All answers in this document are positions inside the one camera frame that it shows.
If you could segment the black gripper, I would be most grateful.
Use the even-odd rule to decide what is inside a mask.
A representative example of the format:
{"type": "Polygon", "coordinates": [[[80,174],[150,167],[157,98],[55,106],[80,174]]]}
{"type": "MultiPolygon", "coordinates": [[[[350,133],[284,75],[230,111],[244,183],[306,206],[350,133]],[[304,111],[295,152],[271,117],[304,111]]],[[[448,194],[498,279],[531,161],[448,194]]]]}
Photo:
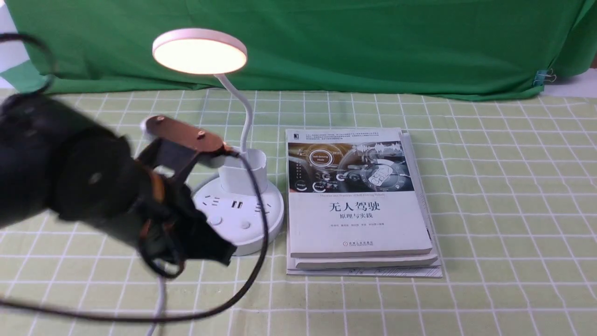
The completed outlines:
{"type": "Polygon", "coordinates": [[[189,187],[164,175],[148,173],[140,189],[136,213],[143,219],[137,251],[154,273],[167,273],[166,264],[182,273],[189,260],[213,261],[229,266],[236,246],[222,238],[196,209],[189,187]]]}

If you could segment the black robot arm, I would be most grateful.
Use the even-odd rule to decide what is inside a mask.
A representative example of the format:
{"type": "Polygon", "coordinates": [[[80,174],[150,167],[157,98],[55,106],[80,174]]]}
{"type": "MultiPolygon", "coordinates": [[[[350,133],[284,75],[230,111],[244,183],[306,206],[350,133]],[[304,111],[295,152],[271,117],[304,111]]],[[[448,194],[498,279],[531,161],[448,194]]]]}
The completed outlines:
{"type": "Polygon", "coordinates": [[[230,148],[214,133],[167,116],[150,117],[153,140],[137,157],[118,136],[43,94],[1,105],[1,227],[47,210],[136,249],[151,266],[187,260],[228,266],[235,245],[198,210],[186,185],[196,164],[215,167],[230,148]]]}

